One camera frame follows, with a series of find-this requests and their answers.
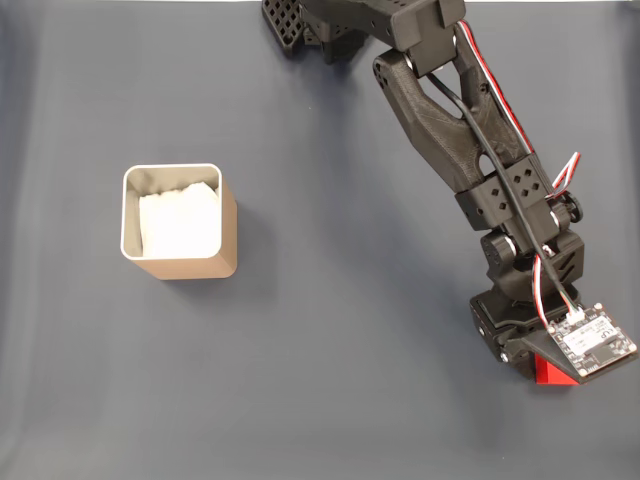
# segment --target red wire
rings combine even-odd
[[[507,99],[504,98],[502,90],[500,89],[500,85],[498,84],[497,80],[495,79],[495,77],[491,73],[491,69],[489,68],[489,65],[487,65],[487,62],[484,60],[484,57],[480,53],[480,49],[478,48],[478,45],[476,44],[475,38],[473,37],[473,32],[471,31],[471,27],[464,20],[460,20],[459,23],[462,26],[462,28],[467,32],[467,35],[469,36],[469,43],[471,44],[471,48],[473,49],[474,53],[478,57],[478,60],[480,61],[482,66],[484,66],[484,68],[485,68],[485,70],[486,70],[486,72],[487,72],[487,74],[489,76],[489,80],[493,83],[493,85],[495,87],[495,90],[496,90],[496,93],[498,94],[498,97],[500,97],[500,100],[502,101],[503,105],[505,106],[505,108],[507,110],[507,114],[509,115],[509,117],[511,118],[513,123],[516,125],[516,128],[518,129],[518,131],[522,135],[522,138],[524,139],[525,143],[529,147],[529,150],[531,150],[531,152],[533,153],[533,145],[531,145],[531,142],[529,141],[529,138],[524,133],[524,129],[520,125],[520,122],[518,122],[518,119],[513,114],[513,111],[511,110],[511,106],[509,105],[509,102],[507,102]]]

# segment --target circuit board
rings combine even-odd
[[[638,349],[600,304],[585,309],[584,317],[553,324],[549,333],[582,377]]]

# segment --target white connector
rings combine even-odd
[[[567,322],[569,325],[575,325],[576,323],[585,319],[584,310],[582,308],[578,308],[576,312],[567,313]]]

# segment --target black 3d-printed part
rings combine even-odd
[[[518,189],[517,193],[524,208],[529,208],[540,201],[545,202],[544,198],[548,192],[537,168],[531,162],[531,156],[508,167],[507,173]],[[489,176],[477,187],[457,194],[456,200],[474,230],[490,230],[515,215],[509,197],[495,174]]]
[[[298,0],[262,0],[262,14],[282,50],[292,56],[304,31]]]

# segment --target black cable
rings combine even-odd
[[[498,173],[498,176],[502,181],[502,185],[507,192],[507,196],[509,197],[509,200],[511,200],[511,205],[516,210],[516,214],[520,219],[520,222],[522,223],[522,226],[524,227],[527,233],[527,237],[529,238],[529,241],[533,244],[533,248],[535,248],[536,253],[540,255],[542,268],[544,269],[547,276],[549,277],[549,280],[551,280],[553,285],[558,289],[558,292],[561,295],[563,295],[567,299],[567,301],[574,306],[574,308],[577,309],[573,300],[565,290],[564,285],[562,285],[562,282],[558,277],[558,273],[556,272],[556,269],[553,268],[553,265],[551,265],[551,262],[549,262],[549,260],[547,259],[547,255],[542,250],[542,245],[536,239],[536,235],[535,233],[533,233],[531,224],[527,219],[527,215],[524,210],[524,207],[522,206],[522,202],[520,201],[520,197],[515,192],[515,188],[516,188],[515,185],[512,183],[511,178],[507,174],[507,170],[504,168],[504,165],[502,165],[502,162],[498,158],[498,155],[496,154],[495,150],[493,149],[493,147],[491,147],[489,140],[487,140],[487,137],[482,132],[480,125],[478,125],[478,122],[476,122],[476,119],[471,114],[471,110],[469,110],[469,107],[467,107],[464,104],[464,102],[460,97],[458,97],[453,91],[451,91],[451,89],[447,87],[444,83],[442,83],[442,81],[440,81],[440,79],[436,77],[433,73],[427,74],[427,77],[429,78],[431,83],[433,83],[438,90],[440,90],[443,94],[445,94],[447,98],[451,100],[456,105],[456,107],[458,107],[458,109],[462,112],[464,119],[467,121],[467,123],[471,127],[471,130],[473,130],[473,133],[475,133],[476,137],[478,137],[478,140],[480,140],[480,143],[482,144],[482,147],[484,148],[486,154],[491,159],[491,163],[493,163],[493,166],[495,167],[496,172]]]

